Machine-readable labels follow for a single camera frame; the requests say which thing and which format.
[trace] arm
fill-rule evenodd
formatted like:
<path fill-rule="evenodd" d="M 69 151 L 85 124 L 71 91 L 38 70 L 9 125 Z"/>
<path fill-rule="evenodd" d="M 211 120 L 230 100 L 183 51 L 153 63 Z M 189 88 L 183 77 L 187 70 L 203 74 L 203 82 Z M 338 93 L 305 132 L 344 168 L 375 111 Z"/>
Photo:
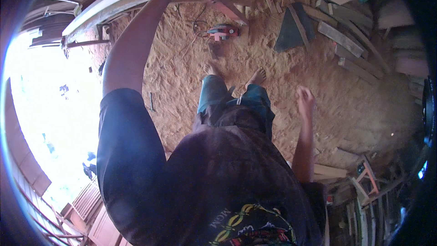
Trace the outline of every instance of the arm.
<path fill-rule="evenodd" d="M 299 86 L 296 98 L 302 119 L 302 128 L 293 157 L 292 170 L 299 182 L 310 183 L 313 182 L 314 175 L 313 108 L 315 99 L 311 90 L 302 86 Z"/>
<path fill-rule="evenodd" d="M 150 0 L 135 16 L 109 53 L 103 69 L 103 97 L 129 88 L 142 93 L 144 68 L 156 28 L 172 0 Z"/>

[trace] red power tool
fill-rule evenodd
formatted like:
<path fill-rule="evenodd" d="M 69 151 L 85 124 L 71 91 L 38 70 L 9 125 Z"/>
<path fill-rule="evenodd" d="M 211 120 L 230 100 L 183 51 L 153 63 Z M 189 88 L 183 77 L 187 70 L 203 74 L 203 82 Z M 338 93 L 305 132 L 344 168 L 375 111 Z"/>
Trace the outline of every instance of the red power tool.
<path fill-rule="evenodd" d="M 215 41 L 228 39 L 230 36 L 239 36 L 239 30 L 230 24 L 217 24 L 207 31 L 209 36 L 213 36 Z"/>

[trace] sawdust-covered floor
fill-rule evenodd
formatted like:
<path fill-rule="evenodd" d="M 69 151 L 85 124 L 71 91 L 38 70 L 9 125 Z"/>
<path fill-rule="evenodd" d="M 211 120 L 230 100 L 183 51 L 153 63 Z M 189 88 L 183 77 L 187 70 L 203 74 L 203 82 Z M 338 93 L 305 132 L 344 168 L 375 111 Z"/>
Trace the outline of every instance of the sawdust-covered floor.
<path fill-rule="evenodd" d="M 421 126 L 421 108 L 408 93 L 406 76 L 394 73 L 386 75 L 377 86 L 369 85 L 337 65 L 334 43 L 316 28 L 310 52 L 299 46 L 276 53 L 272 47 L 284 13 L 271 15 L 265 0 L 256 0 L 254 6 L 249 12 L 249 27 L 242 27 L 242 35 L 220 41 L 222 57 L 215 63 L 227 86 L 236 86 L 234 96 L 244 92 L 245 83 L 259 66 L 265 67 L 267 80 L 263 86 L 276 114 L 273 143 L 284 158 L 292 160 L 298 141 L 301 122 L 295 90 L 304 85 L 313 91 L 317 102 L 314 116 L 317 163 L 354 169 L 356 157 L 337 152 L 337 147 L 367 155 L 376 152 L 374 160 L 388 163 Z M 172 152 L 190 133 L 205 75 L 202 66 L 212 60 L 208 43 L 213 40 L 202 37 L 194 40 L 193 21 L 203 8 L 203 3 L 182 3 L 178 12 L 174 3 L 168 6 L 144 71 L 142 94 L 149 108 L 149 92 L 153 93 L 156 112 L 150 115 L 166 152 Z M 131 19 L 125 16 L 113 22 L 116 38 Z M 218 23 L 233 24 L 211 8 L 206 8 L 198 20 L 196 31 Z M 110 46 L 86 49 L 94 58 L 95 72 L 109 49 Z"/>

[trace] bare foot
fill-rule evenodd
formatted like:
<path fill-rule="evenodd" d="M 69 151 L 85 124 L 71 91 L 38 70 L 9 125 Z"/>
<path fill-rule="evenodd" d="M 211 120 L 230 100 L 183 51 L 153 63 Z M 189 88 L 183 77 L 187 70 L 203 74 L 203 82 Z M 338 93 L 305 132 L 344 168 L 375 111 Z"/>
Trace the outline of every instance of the bare foot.
<path fill-rule="evenodd" d="M 252 76 L 252 78 L 247 82 L 246 84 L 246 90 L 247 90 L 247 86 L 250 84 L 256 84 L 256 85 L 261 85 L 261 83 L 266 79 L 266 70 L 261 67 L 258 68 L 258 70 L 254 73 L 254 75 Z"/>
<path fill-rule="evenodd" d="M 203 66 L 203 70 L 207 75 L 213 74 L 220 76 L 219 70 L 211 63 L 206 63 L 205 66 Z"/>

